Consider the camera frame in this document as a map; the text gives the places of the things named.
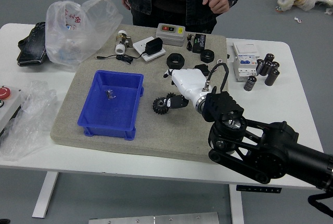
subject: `gear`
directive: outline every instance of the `gear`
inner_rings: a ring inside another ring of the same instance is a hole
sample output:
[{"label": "gear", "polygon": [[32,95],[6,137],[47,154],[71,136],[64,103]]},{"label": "gear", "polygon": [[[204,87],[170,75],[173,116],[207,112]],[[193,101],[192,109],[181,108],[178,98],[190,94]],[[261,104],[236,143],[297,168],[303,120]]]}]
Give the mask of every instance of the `gear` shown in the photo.
[{"label": "gear", "polygon": [[175,93],[168,93],[166,98],[172,98],[173,96],[176,96],[176,94]]},{"label": "gear", "polygon": [[155,113],[164,115],[168,112],[169,107],[167,107],[164,103],[165,98],[157,98],[152,103],[152,109],[155,111]]}]

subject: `red switch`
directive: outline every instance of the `red switch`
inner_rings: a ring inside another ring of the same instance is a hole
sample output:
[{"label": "red switch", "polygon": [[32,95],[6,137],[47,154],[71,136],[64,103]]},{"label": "red switch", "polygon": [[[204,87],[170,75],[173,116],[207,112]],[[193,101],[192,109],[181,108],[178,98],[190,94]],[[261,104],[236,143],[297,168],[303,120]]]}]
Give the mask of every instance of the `red switch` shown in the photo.
[{"label": "red switch", "polygon": [[10,90],[8,87],[0,88],[0,99],[6,99],[10,96]]}]

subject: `metal plate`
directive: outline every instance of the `metal plate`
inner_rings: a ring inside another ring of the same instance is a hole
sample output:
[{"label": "metal plate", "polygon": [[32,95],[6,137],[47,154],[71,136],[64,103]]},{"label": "metal plate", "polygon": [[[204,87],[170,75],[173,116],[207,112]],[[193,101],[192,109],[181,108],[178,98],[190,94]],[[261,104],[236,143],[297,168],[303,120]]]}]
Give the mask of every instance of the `metal plate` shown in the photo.
[{"label": "metal plate", "polygon": [[155,224],[219,224],[219,217],[217,212],[185,215],[161,215],[155,217]]},{"label": "metal plate", "polygon": [[154,216],[94,219],[89,220],[88,224],[154,224]]},{"label": "metal plate", "polygon": [[183,215],[160,215],[141,216],[112,219],[92,219],[88,224],[219,224],[217,212],[183,214]]}]

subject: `black pants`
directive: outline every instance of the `black pants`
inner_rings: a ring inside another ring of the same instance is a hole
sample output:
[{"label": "black pants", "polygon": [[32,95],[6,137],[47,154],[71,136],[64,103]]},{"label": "black pants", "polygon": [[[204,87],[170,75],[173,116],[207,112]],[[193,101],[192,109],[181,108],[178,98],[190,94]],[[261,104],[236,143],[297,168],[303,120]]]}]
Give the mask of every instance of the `black pants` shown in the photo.
[{"label": "black pants", "polygon": [[131,9],[131,13],[133,16],[133,25],[141,27],[157,28],[159,23],[165,23],[184,26],[187,32],[212,33],[217,23],[216,19],[214,19],[206,24],[186,25],[185,14],[167,12],[156,7],[152,8],[151,15],[146,15],[135,9]]}]

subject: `felt mat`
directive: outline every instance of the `felt mat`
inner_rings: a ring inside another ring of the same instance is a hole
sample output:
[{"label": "felt mat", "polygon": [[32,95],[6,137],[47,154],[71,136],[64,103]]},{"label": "felt mat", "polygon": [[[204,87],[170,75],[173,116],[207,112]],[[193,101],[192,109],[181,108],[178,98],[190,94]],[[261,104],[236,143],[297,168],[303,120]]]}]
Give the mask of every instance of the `felt mat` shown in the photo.
[{"label": "felt mat", "polygon": [[[194,109],[192,102],[181,109],[169,109],[165,115],[159,115],[152,109],[156,98],[165,97],[168,93],[179,95],[175,85],[171,84],[171,77],[163,78],[168,69],[166,60],[171,53],[180,53],[185,58],[183,69],[192,69],[195,65],[203,64],[200,54],[186,49],[185,38],[182,47],[163,45],[166,53],[156,59],[145,61],[143,58],[134,59],[132,64],[116,60],[115,58],[97,60],[96,56],[113,55],[116,35],[119,30],[125,30],[133,42],[147,37],[155,37],[155,28],[144,28],[132,25],[120,25],[112,34],[109,41],[93,56],[82,62],[74,76],[68,93],[62,103],[53,124],[50,136],[56,144],[65,146],[102,150],[115,153],[149,155],[172,159],[211,162],[208,157],[210,147],[208,135],[212,123],[207,123]],[[207,64],[209,70],[218,59],[227,60],[226,38],[207,34],[206,49],[215,54],[213,62]],[[134,48],[127,48],[126,54],[138,57]],[[89,92],[94,74],[97,70],[141,73],[144,75],[144,93],[140,98],[135,128],[136,134],[132,141],[107,136],[87,137],[83,128],[77,125],[86,96]],[[224,77],[223,67],[214,72],[211,85],[220,86]]]}]

